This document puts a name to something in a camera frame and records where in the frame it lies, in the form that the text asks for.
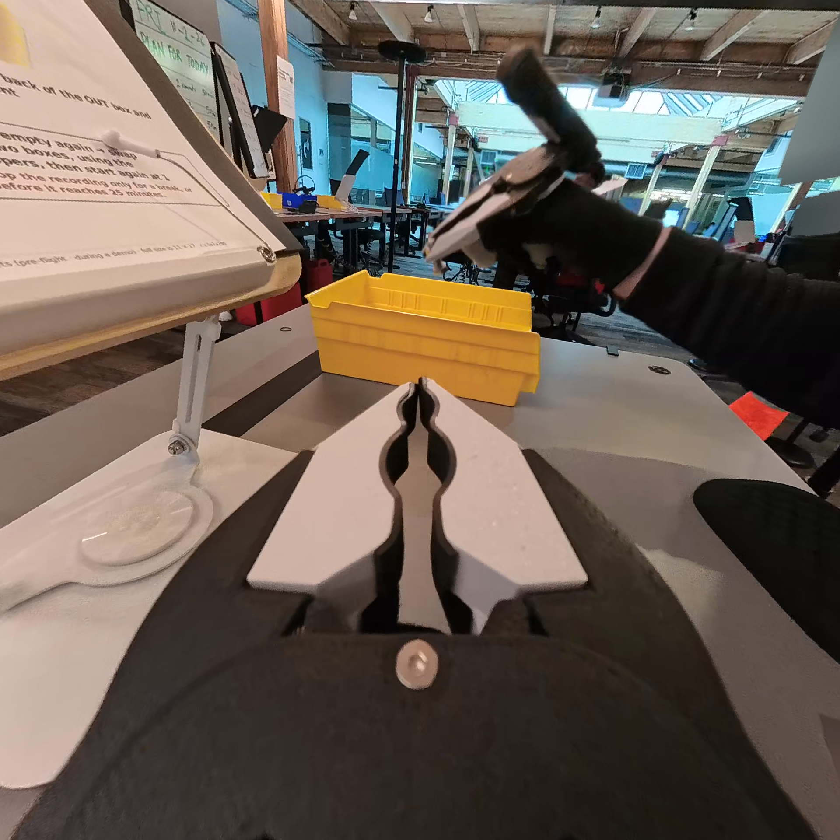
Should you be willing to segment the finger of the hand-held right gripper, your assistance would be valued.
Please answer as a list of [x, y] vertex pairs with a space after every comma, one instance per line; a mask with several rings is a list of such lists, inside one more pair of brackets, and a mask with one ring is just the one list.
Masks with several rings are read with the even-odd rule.
[[[522, 186], [509, 183], [497, 173], [481, 183], [442, 223], [488, 222], [512, 208], [521, 198]], [[429, 236], [423, 255], [429, 256]]]
[[492, 267], [492, 249], [482, 239], [482, 228], [486, 225], [486, 222], [439, 224], [429, 235], [429, 262], [441, 266], [459, 258], [482, 269]]

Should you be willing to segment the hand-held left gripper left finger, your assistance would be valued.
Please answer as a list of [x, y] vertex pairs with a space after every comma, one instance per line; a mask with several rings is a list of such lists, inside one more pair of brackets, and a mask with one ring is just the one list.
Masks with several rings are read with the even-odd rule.
[[313, 450], [247, 575], [256, 590], [306, 595], [366, 633], [396, 630], [403, 502], [417, 385], [397, 386]]

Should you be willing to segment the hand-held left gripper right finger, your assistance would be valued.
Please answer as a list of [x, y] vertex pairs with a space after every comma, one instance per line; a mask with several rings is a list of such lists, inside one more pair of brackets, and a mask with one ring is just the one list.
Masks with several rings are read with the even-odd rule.
[[589, 577], [526, 452], [440, 384], [422, 379], [434, 495], [430, 558], [452, 634], [480, 634], [501, 602], [572, 592]]

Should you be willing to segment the person's right forearm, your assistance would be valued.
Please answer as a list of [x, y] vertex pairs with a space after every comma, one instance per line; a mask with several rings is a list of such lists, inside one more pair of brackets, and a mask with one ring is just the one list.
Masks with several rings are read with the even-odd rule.
[[630, 216], [619, 305], [769, 402], [838, 428], [838, 282], [806, 279]]

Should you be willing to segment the person's right hand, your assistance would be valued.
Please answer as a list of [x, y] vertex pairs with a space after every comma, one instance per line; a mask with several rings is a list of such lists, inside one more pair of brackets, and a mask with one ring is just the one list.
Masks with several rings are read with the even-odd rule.
[[672, 229], [563, 180], [527, 212], [478, 225], [501, 265], [529, 277], [554, 269], [601, 283], [628, 299], [668, 243]]

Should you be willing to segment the black floor pole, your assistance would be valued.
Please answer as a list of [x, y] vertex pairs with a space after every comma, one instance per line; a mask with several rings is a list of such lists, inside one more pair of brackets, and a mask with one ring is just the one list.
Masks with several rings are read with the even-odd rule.
[[394, 160], [391, 188], [391, 205], [388, 213], [388, 235], [387, 246], [387, 273], [394, 270], [394, 257], [396, 247], [396, 210], [398, 204], [398, 193], [403, 189], [402, 175], [404, 174], [404, 146], [410, 151], [413, 141], [411, 139], [414, 123], [414, 101], [416, 94], [417, 72], [410, 67], [422, 65], [427, 60], [427, 52], [420, 45], [404, 40], [391, 39], [382, 41], [378, 45], [378, 51], [382, 58], [396, 63], [397, 87], [395, 107], [395, 137], [394, 137]]

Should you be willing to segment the yellow plastic bin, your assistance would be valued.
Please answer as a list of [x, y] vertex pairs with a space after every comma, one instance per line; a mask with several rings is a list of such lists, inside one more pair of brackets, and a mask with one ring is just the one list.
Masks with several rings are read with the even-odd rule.
[[538, 390], [541, 339], [525, 292], [359, 271], [307, 300], [323, 373], [390, 385], [424, 377], [502, 406]]

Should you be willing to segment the red container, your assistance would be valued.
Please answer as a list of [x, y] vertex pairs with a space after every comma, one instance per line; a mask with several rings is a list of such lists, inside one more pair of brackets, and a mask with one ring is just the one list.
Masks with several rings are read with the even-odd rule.
[[307, 294], [333, 283], [333, 267], [326, 259], [304, 259], [298, 281], [288, 291], [234, 310], [236, 323], [253, 327], [301, 307]]

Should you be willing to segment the wooden column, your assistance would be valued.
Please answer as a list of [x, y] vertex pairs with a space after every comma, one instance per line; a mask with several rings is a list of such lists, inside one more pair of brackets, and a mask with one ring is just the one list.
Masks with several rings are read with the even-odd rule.
[[268, 108], [286, 118], [272, 144], [276, 187], [279, 193], [291, 193], [298, 182], [298, 155], [295, 80], [289, 62], [286, 4], [258, 1], [258, 13]]

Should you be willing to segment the black framed sign board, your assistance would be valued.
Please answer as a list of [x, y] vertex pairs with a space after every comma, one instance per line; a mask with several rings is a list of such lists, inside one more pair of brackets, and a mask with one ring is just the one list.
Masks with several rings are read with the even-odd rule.
[[254, 181], [274, 181], [273, 143], [288, 117], [252, 104], [238, 64], [224, 47], [210, 42], [217, 92], [227, 108], [234, 160]]

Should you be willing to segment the grey panel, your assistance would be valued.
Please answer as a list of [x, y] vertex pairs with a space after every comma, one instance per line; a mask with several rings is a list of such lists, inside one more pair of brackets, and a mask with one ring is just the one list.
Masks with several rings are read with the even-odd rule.
[[780, 183], [839, 175], [839, 23], [806, 95], [779, 171]]

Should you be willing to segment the orange cloth piece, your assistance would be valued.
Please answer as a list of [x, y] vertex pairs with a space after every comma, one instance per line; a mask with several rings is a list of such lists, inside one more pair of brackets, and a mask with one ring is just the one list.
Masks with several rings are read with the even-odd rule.
[[766, 441], [782, 425], [789, 412], [764, 400], [754, 392], [746, 392], [731, 404], [730, 410], [762, 441]]

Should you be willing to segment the black mesh chair back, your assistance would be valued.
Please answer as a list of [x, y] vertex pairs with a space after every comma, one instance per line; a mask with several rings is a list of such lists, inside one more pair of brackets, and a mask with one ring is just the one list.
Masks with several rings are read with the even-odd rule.
[[787, 615], [837, 657], [839, 510], [805, 490], [755, 479], [711, 479], [692, 500]]

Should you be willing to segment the whiteboard with green writing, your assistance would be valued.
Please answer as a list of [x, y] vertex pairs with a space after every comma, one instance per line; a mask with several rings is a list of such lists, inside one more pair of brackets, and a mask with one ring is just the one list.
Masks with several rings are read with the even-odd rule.
[[128, 1], [133, 29], [216, 142], [223, 144], [211, 45], [205, 34], [155, 1]]

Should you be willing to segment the white instruction board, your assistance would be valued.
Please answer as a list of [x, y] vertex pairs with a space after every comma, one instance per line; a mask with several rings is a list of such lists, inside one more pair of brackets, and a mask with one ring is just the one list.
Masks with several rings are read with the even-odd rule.
[[[218, 41], [216, 2], [159, 2]], [[128, 2], [2, 2], [2, 379], [288, 291], [300, 247], [133, 29]], [[184, 164], [276, 249], [171, 164]]]

